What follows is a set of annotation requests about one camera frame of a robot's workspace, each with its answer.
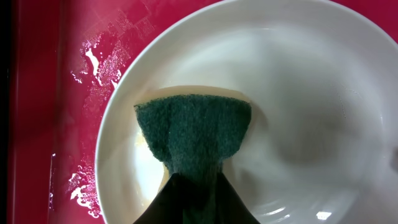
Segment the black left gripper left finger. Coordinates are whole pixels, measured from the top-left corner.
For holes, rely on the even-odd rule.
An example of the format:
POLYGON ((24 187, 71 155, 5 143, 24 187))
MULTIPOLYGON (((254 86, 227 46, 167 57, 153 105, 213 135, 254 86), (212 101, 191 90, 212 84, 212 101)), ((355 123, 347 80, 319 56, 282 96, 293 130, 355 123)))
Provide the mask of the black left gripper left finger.
POLYGON ((199 188, 180 174, 172 174, 134 224, 182 224, 183 210, 198 200, 199 188))

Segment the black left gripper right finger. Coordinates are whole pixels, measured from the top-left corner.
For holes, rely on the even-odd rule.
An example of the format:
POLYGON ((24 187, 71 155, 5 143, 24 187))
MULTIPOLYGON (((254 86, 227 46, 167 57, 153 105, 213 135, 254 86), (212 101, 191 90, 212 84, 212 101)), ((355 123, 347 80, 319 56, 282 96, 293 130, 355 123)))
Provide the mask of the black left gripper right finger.
POLYGON ((204 224, 259 224, 222 173, 198 187, 198 222, 204 224))

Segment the green yellow sponge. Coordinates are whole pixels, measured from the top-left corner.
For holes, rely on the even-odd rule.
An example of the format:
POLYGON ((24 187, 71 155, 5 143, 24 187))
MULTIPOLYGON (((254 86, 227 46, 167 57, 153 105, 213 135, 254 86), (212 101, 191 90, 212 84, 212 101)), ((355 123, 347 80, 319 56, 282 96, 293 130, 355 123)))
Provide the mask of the green yellow sponge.
POLYGON ((239 151, 252 115, 243 94, 208 86, 156 90, 134 111, 154 157, 200 187, 214 185, 223 161, 239 151))

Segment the white plate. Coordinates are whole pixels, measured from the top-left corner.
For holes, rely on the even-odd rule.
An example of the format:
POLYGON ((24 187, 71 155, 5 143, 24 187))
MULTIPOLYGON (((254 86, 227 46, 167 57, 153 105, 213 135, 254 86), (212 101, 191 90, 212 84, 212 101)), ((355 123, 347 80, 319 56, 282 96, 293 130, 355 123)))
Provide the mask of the white plate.
POLYGON ((180 85, 251 100, 251 127, 224 172, 261 223, 397 222, 397 44, 365 17, 331 1, 223 1, 159 35, 101 122, 106 223, 134 222, 166 175, 134 102, 180 85))

